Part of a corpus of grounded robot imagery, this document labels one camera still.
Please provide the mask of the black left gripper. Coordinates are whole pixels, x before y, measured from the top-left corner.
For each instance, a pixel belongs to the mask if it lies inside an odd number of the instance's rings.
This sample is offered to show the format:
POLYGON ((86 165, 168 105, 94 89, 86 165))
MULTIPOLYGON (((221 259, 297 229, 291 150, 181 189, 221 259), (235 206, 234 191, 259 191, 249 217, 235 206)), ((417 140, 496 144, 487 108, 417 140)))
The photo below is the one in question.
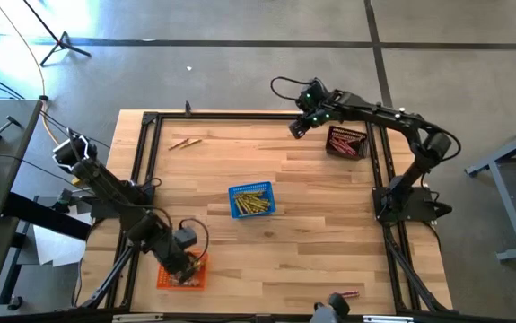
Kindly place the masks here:
POLYGON ((164 236, 152 241, 152 253, 163 266, 163 268, 172 275, 173 284, 184 284, 185 277, 195 275, 201 268, 201 262, 197 261, 191 264, 190 256, 186 249, 194 244, 193 236, 164 236))

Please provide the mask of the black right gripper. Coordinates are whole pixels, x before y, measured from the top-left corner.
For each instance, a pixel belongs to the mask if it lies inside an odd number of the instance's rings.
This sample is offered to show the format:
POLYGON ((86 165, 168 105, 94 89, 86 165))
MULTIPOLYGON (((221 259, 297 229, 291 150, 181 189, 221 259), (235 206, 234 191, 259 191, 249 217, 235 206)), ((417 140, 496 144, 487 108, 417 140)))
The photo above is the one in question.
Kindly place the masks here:
POLYGON ((304 112, 300 120, 294 120, 288 128, 295 139, 301 139, 311 128, 323 126, 335 118, 332 110, 315 108, 304 112))

